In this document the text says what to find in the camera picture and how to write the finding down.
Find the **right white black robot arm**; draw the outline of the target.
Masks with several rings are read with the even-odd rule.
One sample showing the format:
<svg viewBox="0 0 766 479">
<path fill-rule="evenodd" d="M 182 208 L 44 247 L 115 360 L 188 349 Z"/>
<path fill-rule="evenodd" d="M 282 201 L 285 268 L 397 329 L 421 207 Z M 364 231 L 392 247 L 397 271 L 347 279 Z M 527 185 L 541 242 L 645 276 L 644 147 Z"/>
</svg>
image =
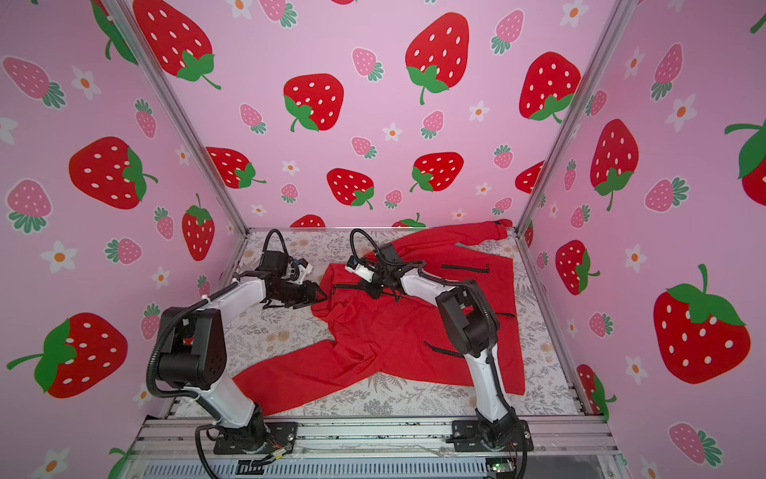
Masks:
<svg viewBox="0 0 766 479">
<path fill-rule="evenodd" d="M 526 422 L 508 403 L 497 350 L 500 321 L 476 281 L 450 281 L 425 271 L 425 261 L 403 261 L 390 243 L 378 245 L 369 233 L 353 229 L 349 234 L 351 257 L 345 269 L 366 285 L 367 295 L 377 299 L 387 289 L 395 299 L 416 297 L 437 307 L 453 350 L 468 364 L 477 393 L 477 435 L 490 451 L 514 456 L 513 476 L 523 478 L 529 462 Z"/>
</svg>

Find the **red zip-up jacket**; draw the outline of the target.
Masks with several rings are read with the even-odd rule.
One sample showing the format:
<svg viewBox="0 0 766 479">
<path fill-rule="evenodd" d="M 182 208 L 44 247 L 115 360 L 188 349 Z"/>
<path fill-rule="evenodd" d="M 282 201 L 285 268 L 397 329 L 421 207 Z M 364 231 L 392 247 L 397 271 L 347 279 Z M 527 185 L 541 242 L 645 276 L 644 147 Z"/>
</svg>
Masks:
<svg viewBox="0 0 766 479">
<path fill-rule="evenodd" d="M 496 355 L 506 391 L 526 391 L 524 361 L 509 257 L 476 251 L 508 237 L 503 222 L 440 227 L 395 239 L 403 261 L 424 261 L 426 271 L 450 281 L 474 279 L 500 319 Z M 371 299 L 341 263 L 321 281 L 328 295 L 312 314 L 327 323 L 331 339 L 261 361 L 235 376 L 241 391 L 267 415 L 282 413 L 345 389 L 375 373 L 403 379 L 470 386 L 467 361 L 446 355 L 452 344 L 436 307 L 420 299 Z"/>
</svg>

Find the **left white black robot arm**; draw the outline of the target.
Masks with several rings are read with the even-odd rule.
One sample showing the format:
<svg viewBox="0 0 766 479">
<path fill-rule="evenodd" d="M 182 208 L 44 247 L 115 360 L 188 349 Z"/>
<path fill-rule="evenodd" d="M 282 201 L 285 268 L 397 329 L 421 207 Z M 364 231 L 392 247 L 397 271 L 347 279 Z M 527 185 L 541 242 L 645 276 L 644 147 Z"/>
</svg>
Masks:
<svg viewBox="0 0 766 479">
<path fill-rule="evenodd" d="M 248 398 L 227 372 L 223 324 L 253 305 L 264 309 L 303 309 L 327 301 L 327 294 L 307 279 L 312 267 L 289 255 L 287 247 L 263 247 L 255 269 L 237 273 L 231 283 L 189 307 L 171 307 L 161 316 L 160 331 L 146 373 L 149 393 L 159 398 L 189 398 L 211 415 L 195 429 L 193 441 L 207 476 L 217 473 L 205 456 L 205 441 L 217 454 L 246 454 L 252 469 L 273 464 L 293 443 L 295 424 L 271 430 L 259 404 Z"/>
</svg>

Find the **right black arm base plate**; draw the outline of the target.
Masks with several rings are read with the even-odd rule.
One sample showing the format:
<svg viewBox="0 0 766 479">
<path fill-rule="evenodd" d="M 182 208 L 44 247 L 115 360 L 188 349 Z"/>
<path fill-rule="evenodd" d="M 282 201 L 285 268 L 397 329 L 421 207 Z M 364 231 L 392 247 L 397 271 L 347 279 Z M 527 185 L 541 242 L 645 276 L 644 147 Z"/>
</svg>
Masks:
<svg viewBox="0 0 766 479">
<path fill-rule="evenodd" d="M 524 420 L 490 424 L 479 420 L 455 420 L 446 439 L 457 452 L 532 452 L 535 445 Z"/>
</svg>

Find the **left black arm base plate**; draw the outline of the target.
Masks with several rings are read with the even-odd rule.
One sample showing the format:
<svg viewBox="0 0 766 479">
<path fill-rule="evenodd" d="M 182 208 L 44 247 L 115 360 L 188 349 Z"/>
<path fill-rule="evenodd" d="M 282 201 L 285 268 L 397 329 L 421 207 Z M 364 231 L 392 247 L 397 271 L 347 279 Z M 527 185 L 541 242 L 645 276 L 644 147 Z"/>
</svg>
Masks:
<svg viewBox="0 0 766 479">
<path fill-rule="evenodd" d="M 215 455 L 289 454 L 297 437 L 297 422 L 267 421 L 239 429 L 219 427 L 213 447 Z"/>
</svg>

